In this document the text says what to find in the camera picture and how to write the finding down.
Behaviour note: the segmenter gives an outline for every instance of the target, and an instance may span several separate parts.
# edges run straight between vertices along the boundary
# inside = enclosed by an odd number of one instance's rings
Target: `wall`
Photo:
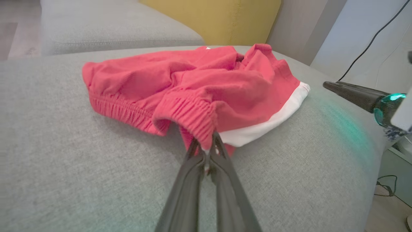
[[[311,67],[338,80],[405,2],[347,0]],[[386,92],[407,92],[412,86],[412,64],[407,61],[407,52],[412,50],[411,22],[409,2],[342,81]]]
[[[310,65],[346,0],[283,0],[267,43]]]

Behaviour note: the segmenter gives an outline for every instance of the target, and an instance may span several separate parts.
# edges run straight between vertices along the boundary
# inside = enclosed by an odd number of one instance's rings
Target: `teal light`
[[[391,101],[395,101],[395,100],[397,100],[398,98],[405,98],[406,97],[406,94],[404,94],[404,93],[394,93],[394,94],[391,94],[391,96],[390,96],[390,100]]]

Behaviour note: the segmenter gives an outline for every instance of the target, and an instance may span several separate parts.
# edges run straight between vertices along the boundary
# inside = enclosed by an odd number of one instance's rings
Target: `floor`
[[[40,0],[0,0],[0,61],[40,56]]]
[[[0,0],[0,61],[40,56],[40,16],[40,0]],[[365,231],[407,232],[409,215],[399,198],[374,196]]]

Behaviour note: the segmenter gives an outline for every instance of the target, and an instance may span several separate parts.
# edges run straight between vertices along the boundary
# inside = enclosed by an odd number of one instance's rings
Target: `gray cushion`
[[[138,0],[42,0],[42,55],[203,45],[182,23]]]
[[[176,127],[145,134],[98,115],[87,61],[158,50],[69,54],[0,64],[0,227],[13,232],[153,231],[185,149]],[[236,49],[245,53],[248,47]],[[238,148],[233,163],[264,231],[363,231],[385,139],[371,114],[325,90],[328,77],[286,58],[312,90],[285,123]],[[200,231],[215,231],[202,182]]]

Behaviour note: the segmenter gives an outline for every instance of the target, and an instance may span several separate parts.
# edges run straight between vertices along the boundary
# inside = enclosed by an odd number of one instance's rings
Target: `yellow fabric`
[[[140,0],[185,24],[207,45],[266,43],[281,0]]]

